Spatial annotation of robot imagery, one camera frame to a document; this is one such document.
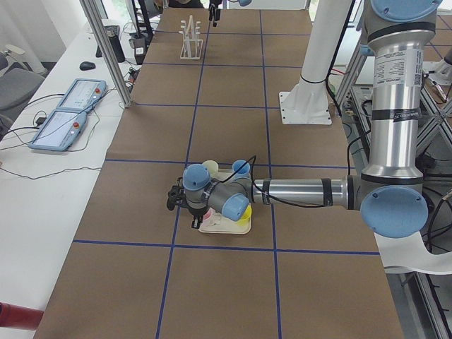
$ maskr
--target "black cable wire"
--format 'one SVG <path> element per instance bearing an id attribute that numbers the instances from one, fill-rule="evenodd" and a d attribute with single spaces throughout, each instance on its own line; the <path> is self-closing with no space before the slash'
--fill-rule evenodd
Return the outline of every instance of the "black cable wire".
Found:
<path id="1" fill-rule="evenodd" d="M 111 93 L 113 90 L 115 90 L 115 89 L 116 89 L 116 88 L 112 88 L 112 89 L 110 89 L 110 90 L 105 91 L 104 94 L 103 94 L 101 97 L 99 97 L 99 98 L 98 98 L 96 101 L 94 101 L 91 105 L 87 106 L 85 109 L 83 109 L 82 111 L 80 111 L 79 114 L 82 113 L 82 112 L 86 112 L 86 111 L 89 111 L 89 110 L 93 109 L 94 106 L 95 106 L 96 104 L 98 104 L 101 100 L 103 100 L 108 94 L 110 94 L 110 93 Z M 50 132 L 50 133 L 48 133 L 48 134 L 46 134 L 46 135 L 44 135 L 44 136 L 40 136 L 40 137 L 36 138 L 34 141 L 39 140 L 39 139 L 41 139 L 41 138 L 45 138 L 45 137 L 50 136 L 51 134 L 55 133 L 55 132 L 58 131 L 59 129 L 63 128 L 67 123 L 69 123 L 70 121 L 74 120 L 75 118 L 76 118 L 76 116 L 70 118 L 68 121 L 64 122 L 64 123 L 63 123 L 60 127 L 58 127 L 57 129 L 53 130 L 52 132 Z M 23 145 L 28 145 L 29 143 L 32 142 L 32 141 L 24 142 L 24 141 L 22 141 L 22 139 L 20 139 L 20 136 L 19 136 L 16 132 L 14 132 L 14 134 L 18 137 L 18 139 L 19 139 L 19 141 L 21 142 L 21 144 L 20 144 L 20 145 L 9 146 L 9 147 L 5 147 L 5 148 L 0 148 L 0 151 L 2 151 L 2 150 L 10 150 L 10 149 L 12 149 L 12 148 L 21 147 L 21 146 L 23 146 Z"/>
<path id="2" fill-rule="evenodd" d="M 344 38 L 344 35 L 345 35 L 345 32 L 347 31 L 348 22 L 349 22 L 350 17 L 352 16 L 352 13 L 353 13 L 353 7 L 355 7 L 355 2 L 354 1 L 352 1 L 352 3 L 350 4 L 350 7 L 348 9 L 347 18 L 345 19 L 344 25 L 342 26 L 342 31 L 340 32 L 338 44 L 336 45 L 336 49 L 334 51 L 333 58 L 331 59 L 330 68 L 328 69 L 328 75 L 326 76 L 326 79 L 325 79 L 326 91 L 330 95 L 331 99 L 333 99 L 334 105 L 336 106 L 336 109 L 338 110 L 338 116 L 339 117 L 342 116 L 342 110 L 340 109 L 338 101 L 335 98 L 335 94 L 331 90 L 331 87 L 330 87 L 330 74 L 331 74 L 331 71 L 333 70 L 334 63 L 336 61 L 336 57 L 338 56 L 340 43 L 342 42 L 342 40 Z"/>
<path id="3" fill-rule="evenodd" d="M 56 97 L 56 96 L 64 96 L 64 93 L 57 93 L 57 94 L 49 94 L 49 95 L 45 95 L 44 97 L 39 97 L 37 99 L 34 99 L 33 101 L 30 101 L 29 103 L 27 103 L 27 105 L 24 107 L 24 109 L 28 106 L 30 106 L 31 104 L 34 104 L 37 101 L 40 101 L 42 99 L 45 99 L 46 97 Z"/>
<path id="4" fill-rule="evenodd" d="M 363 136 L 366 136 L 369 133 L 370 133 L 370 130 L 367 131 L 366 133 L 364 133 Z M 350 175 L 350 173 L 352 172 L 352 167 L 350 166 L 350 149 L 351 149 L 352 145 L 360 139 L 361 139 L 361 136 L 358 136 L 357 138 L 350 141 L 350 143 L 347 146 L 347 173 L 348 173 L 348 175 Z"/>
<path id="5" fill-rule="evenodd" d="M 431 177 L 431 178 L 452 178 L 451 173 L 446 174 L 437 174 L 437 173 L 425 173 L 424 177 Z"/>
<path id="6" fill-rule="evenodd" d="M 320 207 L 325 207 L 325 205 L 300 205 L 298 203 L 293 203 L 291 201 L 286 201 L 284 199 L 279 199 L 275 196 L 272 196 L 269 193 L 263 192 L 262 189 L 260 189 L 257 185 L 256 182 L 254 181 L 254 164 L 256 162 L 256 156 L 254 156 L 253 162 L 251 164 L 251 171 L 250 171 L 250 175 L 251 175 L 251 183 L 253 185 L 253 187 L 255 187 L 259 192 L 264 193 L 267 195 L 267 197 L 273 199 L 274 201 L 277 201 L 279 203 L 284 203 L 285 205 L 290 205 L 290 206 L 294 206 L 294 207 L 301 207 L 301 208 L 320 208 Z"/>
<path id="7" fill-rule="evenodd" d="M 85 150 L 88 147 L 88 144 L 91 140 L 91 137 L 94 134 L 94 130 L 96 128 L 96 126 L 100 123 L 100 117 L 99 114 L 97 114 L 96 110 L 93 108 L 93 112 L 95 114 L 95 116 L 97 117 L 97 121 L 95 122 L 94 126 L 91 128 L 90 133 L 88 134 L 88 138 L 86 139 L 86 143 L 82 148 L 79 148 L 78 150 L 65 150 L 64 152 L 80 152 L 81 150 Z"/>
<path id="8" fill-rule="evenodd" d="M 346 138 L 348 139 L 352 135 L 353 129 L 352 129 L 352 127 L 349 124 L 347 124 L 345 122 L 343 122 L 342 125 L 345 125 L 346 127 L 348 127 L 350 129 L 350 132 L 346 136 Z"/>
<path id="9" fill-rule="evenodd" d="M 277 201 L 279 203 L 284 203 L 285 205 L 291 205 L 291 206 L 295 206 L 295 207 L 301 207 L 301 208 L 320 208 L 320 207 L 325 207 L 324 205 L 300 205 L 298 203 L 293 203 L 291 201 L 286 201 L 284 199 L 280 199 L 277 198 L 275 196 L 272 196 L 271 194 L 268 194 L 266 192 L 263 192 L 262 189 L 260 189 L 257 185 L 256 182 L 254 181 L 254 165 L 256 164 L 256 155 L 253 155 L 251 158 L 249 158 L 248 160 L 246 160 L 242 166 L 240 166 L 237 170 L 234 171 L 234 173 L 232 173 L 228 178 L 224 179 L 221 181 L 221 183 L 225 183 L 229 180 L 231 180 L 231 178 L 233 178 L 234 175 L 236 175 L 243 167 L 245 167 L 246 165 L 250 165 L 251 169 L 250 169 L 250 177 L 251 177 L 251 185 L 253 187 L 255 187 L 258 191 L 260 191 L 261 193 L 265 193 L 269 198 L 273 199 L 274 201 Z"/>
<path id="10" fill-rule="evenodd" d="M 66 169 L 63 169 L 63 170 L 58 171 L 58 172 L 49 173 L 49 174 L 45 174 L 45 175 L 40 175 L 38 177 L 29 177 L 28 175 L 22 175 L 22 174 L 19 174 L 19 173 L 14 173 L 12 171 L 8 171 L 7 169 L 4 169 L 3 167 L 0 167 L 0 170 L 4 171 L 6 173 L 9 173 L 9 174 L 15 175 L 16 177 L 29 179 L 29 180 L 38 180 L 38 179 L 51 177 L 52 175 L 57 175 L 57 174 L 65 173 L 65 172 L 74 172 L 74 171 L 80 171 L 80 170 L 100 171 L 101 167 L 96 167 L 96 168 L 92 168 L 92 167 L 66 168 Z"/>
<path id="11" fill-rule="evenodd" d="M 434 223 L 434 221 L 435 221 L 435 219 L 436 219 L 436 217 L 438 215 L 438 212 L 439 212 L 441 206 L 443 205 L 444 201 L 445 201 L 444 199 L 441 199 L 439 201 L 438 206 L 435 208 L 435 211 L 433 212 L 433 216 L 430 219 L 429 226 L 427 228 L 427 241 L 426 241 L 426 244 L 429 246 L 428 250 L 429 250 L 430 253 L 433 251 L 433 247 L 432 247 L 432 228 L 433 228 L 433 223 Z"/>
<path id="12" fill-rule="evenodd" d="M 37 127 L 19 127 L 17 129 L 10 129 L 9 131 L 7 131 L 4 136 L 6 136 L 9 133 L 15 133 L 16 131 L 20 131 L 21 129 L 39 129 Z"/>
<path id="13" fill-rule="evenodd" d="M 355 155 L 356 153 L 364 150 L 364 147 L 358 148 L 355 152 L 352 153 L 352 155 Z"/>
<path id="14" fill-rule="evenodd" d="M 371 118 L 372 114 L 367 114 L 367 109 L 366 109 L 366 105 L 369 104 L 369 103 L 372 103 L 372 100 L 364 100 L 363 102 L 361 102 L 361 109 L 362 109 L 363 114 L 366 117 Z"/>

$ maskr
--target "computer mouse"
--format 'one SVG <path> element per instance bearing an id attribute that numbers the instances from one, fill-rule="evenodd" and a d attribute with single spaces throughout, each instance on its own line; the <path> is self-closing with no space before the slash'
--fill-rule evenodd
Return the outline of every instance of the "computer mouse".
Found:
<path id="1" fill-rule="evenodd" d="M 80 64 L 80 69 L 82 71 L 87 71 L 89 69 L 95 69 L 96 64 L 94 62 L 84 61 Z"/>

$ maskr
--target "ur robot arm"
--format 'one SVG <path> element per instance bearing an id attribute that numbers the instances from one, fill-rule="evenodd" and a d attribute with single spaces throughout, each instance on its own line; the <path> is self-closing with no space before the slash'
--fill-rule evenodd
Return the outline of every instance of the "ur robot arm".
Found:
<path id="1" fill-rule="evenodd" d="M 220 182 L 206 167 L 195 164 L 185 169 L 182 185 L 168 193 L 168 208 L 188 208 L 197 228 L 209 208 L 237 221 L 249 203 L 339 205 L 360 210 L 367 225 L 385 237 L 419 231 L 428 217 L 421 195 L 422 173 L 415 166 L 423 48 L 435 34 L 440 3 L 367 2 L 362 34 L 375 53 L 375 67 L 370 158 L 360 177 L 254 180 L 251 176 Z"/>

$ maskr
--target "white desk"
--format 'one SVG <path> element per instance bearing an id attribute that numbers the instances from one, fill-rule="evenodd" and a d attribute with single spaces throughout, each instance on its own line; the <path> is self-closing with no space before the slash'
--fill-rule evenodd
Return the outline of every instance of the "white desk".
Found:
<path id="1" fill-rule="evenodd" d="M 135 63 L 128 38 L 125 33 L 121 36 L 122 47 L 126 59 Z M 104 59 L 95 57 L 96 46 L 95 38 L 88 33 L 86 26 L 32 100 L 48 94 L 65 93 L 75 78 L 106 80 L 107 88 L 113 88 Z M 80 71 L 78 66 L 82 61 L 94 62 L 96 69 Z M 123 74 L 130 66 L 127 62 L 119 64 Z M 32 126 L 37 111 L 42 109 L 50 114 L 60 99 L 54 97 L 30 105 L 12 128 Z M 117 91 L 113 90 L 97 105 L 95 110 L 100 123 L 85 150 L 42 154 L 26 145 L 0 150 L 3 168 L 37 177 L 66 168 L 101 167 L 121 119 L 123 109 L 119 106 L 120 101 Z M 71 149 L 79 149 L 86 144 L 89 131 L 96 121 L 96 116 L 90 114 L 85 131 Z M 35 131 L 18 133 L 27 142 Z M 18 139 L 10 133 L 0 143 L 0 148 L 18 144 Z M 98 171 L 81 170 L 32 181 L 0 171 L 0 301 L 45 309 L 97 176 Z M 0 339 L 31 338 L 33 334 L 34 331 L 0 328 Z"/>

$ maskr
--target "white test tube rack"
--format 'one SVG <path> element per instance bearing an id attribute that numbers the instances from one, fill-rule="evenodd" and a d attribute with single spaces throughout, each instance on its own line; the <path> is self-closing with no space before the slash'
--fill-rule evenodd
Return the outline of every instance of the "white test tube rack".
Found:
<path id="1" fill-rule="evenodd" d="M 199 39 L 201 22 L 196 21 L 195 26 L 193 16 L 190 16 L 188 24 L 185 20 L 181 20 L 181 24 L 181 28 L 183 29 L 179 31 L 183 38 L 181 59 L 199 60 L 203 48 L 203 40 Z"/>

